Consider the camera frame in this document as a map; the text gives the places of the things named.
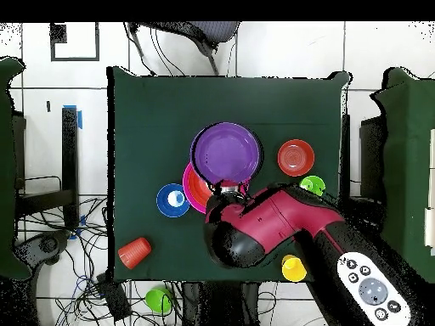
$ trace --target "cup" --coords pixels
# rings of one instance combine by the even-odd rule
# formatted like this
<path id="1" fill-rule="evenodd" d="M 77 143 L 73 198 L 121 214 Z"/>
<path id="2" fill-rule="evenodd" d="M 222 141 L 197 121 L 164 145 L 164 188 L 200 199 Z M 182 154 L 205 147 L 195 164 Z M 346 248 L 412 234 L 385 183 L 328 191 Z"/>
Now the cup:
<path id="1" fill-rule="evenodd" d="M 136 267 L 149 253 L 151 245 L 146 238 L 137 238 L 118 250 L 122 263 L 130 270 Z"/>
<path id="2" fill-rule="evenodd" d="M 322 196 L 323 192 L 326 189 L 324 181 L 320 177 L 316 177 L 315 175 L 305 177 L 299 183 L 299 186 L 318 196 Z"/>
<path id="3" fill-rule="evenodd" d="M 156 286 L 146 293 L 145 304 L 153 312 L 169 312 L 172 306 L 172 293 L 164 285 Z"/>
<path id="4" fill-rule="evenodd" d="M 294 255 L 286 255 L 283 257 L 282 262 L 282 274 L 285 279 L 297 283 L 302 281 L 307 276 L 307 270 L 302 264 L 301 259 Z"/>

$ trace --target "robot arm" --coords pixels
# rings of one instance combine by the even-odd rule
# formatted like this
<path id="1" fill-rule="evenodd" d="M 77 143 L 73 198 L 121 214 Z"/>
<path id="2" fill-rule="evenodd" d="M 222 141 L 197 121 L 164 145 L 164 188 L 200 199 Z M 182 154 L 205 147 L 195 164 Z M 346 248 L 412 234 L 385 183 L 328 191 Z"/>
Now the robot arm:
<path id="1" fill-rule="evenodd" d="M 427 326 L 433 321 L 428 284 L 380 238 L 348 225 L 320 197 L 294 185 L 272 186 L 252 200 L 238 193 L 212 196 L 206 242 L 226 267 L 261 262 L 296 235 L 308 285 L 336 326 Z"/>

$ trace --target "lime green cup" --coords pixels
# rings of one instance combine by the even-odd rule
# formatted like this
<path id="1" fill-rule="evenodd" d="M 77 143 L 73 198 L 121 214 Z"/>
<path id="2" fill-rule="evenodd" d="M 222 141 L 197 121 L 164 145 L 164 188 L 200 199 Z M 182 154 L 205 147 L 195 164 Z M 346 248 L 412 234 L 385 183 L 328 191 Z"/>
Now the lime green cup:
<path id="1" fill-rule="evenodd" d="M 171 310 L 172 293 L 164 285 L 156 286 L 146 293 L 145 304 L 153 311 L 159 313 Z"/>
<path id="2" fill-rule="evenodd" d="M 311 175 L 309 177 L 305 177 L 300 183 L 299 186 L 301 188 L 305 188 L 307 191 L 316 194 L 318 196 L 322 196 L 323 192 L 326 189 L 325 183 L 320 177 L 316 177 Z"/>

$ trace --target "white tile floor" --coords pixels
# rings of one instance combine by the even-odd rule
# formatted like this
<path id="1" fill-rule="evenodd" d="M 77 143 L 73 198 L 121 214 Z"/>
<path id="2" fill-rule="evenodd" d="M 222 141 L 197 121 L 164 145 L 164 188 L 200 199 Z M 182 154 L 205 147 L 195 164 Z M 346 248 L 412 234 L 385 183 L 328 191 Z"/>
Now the white tile floor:
<path id="1" fill-rule="evenodd" d="M 68 42 L 57 44 L 62 56 L 93 56 L 94 26 L 90 23 L 67 23 Z M 327 77 L 331 72 L 346 70 L 353 80 L 348 92 L 347 111 L 351 116 L 351 178 L 360 179 L 359 124 L 363 119 L 379 115 L 380 111 L 369 95 L 379 89 L 383 71 L 391 66 L 404 66 L 421 77 L 434 77 L 434 22 L 243 22 L 239 31 L 238 75 L 244 77 Z M 27 118 L 25 139 L 26 177 L 61 175 L 60 168 L 60 109 L 74 104 L 82 111 L 79 130 L 79 172 L 81 201 L 89 197 L 105 196 L 107 191 L 107 116 L 106 74 L 108 65 L 123 66 L 137 75 L 147 74 L 136 48 L 127 40 L 122 23 L 99 25 L 100 60 L 98 62 L 51 62 L 48 24 L 0 24 L 0 56 L 23 59 L 23 75 L 11 82 L 10 94 L 14 107 L 23 110 Z M 165 55 L 186 75 L 211 75 L 207 58 L 196 45 L 184 37 L 158 31 L 158 39 Z M 169 74 L 150 41 L 150 29 L 138 32 L 148 65 L 158 75 Z M 234 39 L 221 44 L 215 55 L 222 75 L 234 75 L 234 53 L 229 52 Z M 172 68 L 173 74 L 178 71 Z M 51 110 L 47 110 L 47 101 Z M 28 191 L 56 189 L 53 179 L 28 182 Z M 357 183 L 351 183 L 352 194 L 359 194 Z M 85 204 L 81 213 L 87 211 Z M 103 225 L 100 212 L 92 222 Z M 20 239 L 32 236 L 41 225 L 20 223 Z M 89 239 L 90 233 L 83 233 Z M 104 238 L 97 245 L 103 249 Z M 76 240 L 70 240 L 67 250 L 76 263 L 76 271 L 83 273 L 83 250 Z M 93 250 L 96 273 L 107 266 L 107 251 Z M 59 309 L 54 298 L 65 305 L 76 287 L 72 262 L 65 253 L 53 267 L 41 271 L 37 304 L 42 326 L 54 326 Z M 137 282 L 138 292 L 144 296 L 154 282 Z M 127 295 L 135 303 L 136 287 L 127 284 Z M 304 284 L 266 283 L 261 291 L 276 294 L 277 306 L 271 295 L 263 293 L 258 302 L 262 326 L 326 326 L 312 296 Z M 147 312 L 143 303 L 133 306 L 137 312 Z M 111 320 L 102 326 L 114 326 Z M 95 326 L 84 323 L 80 326 Z M 139 319 L 135 326 L 150 326 Z"/>

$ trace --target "red plate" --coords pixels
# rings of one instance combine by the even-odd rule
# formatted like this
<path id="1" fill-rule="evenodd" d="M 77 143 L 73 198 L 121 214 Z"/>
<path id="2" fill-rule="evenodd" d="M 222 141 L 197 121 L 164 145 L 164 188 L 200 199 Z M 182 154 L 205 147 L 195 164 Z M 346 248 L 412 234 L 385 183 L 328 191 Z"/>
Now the red plate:
<path id="1" fill-rule="evenodd" d="M 278 151 L 278 165 L 285 174 L 291 177 L 306 174 L 313 164 L 313 149 L 302 140 L 289 140 Z"/>

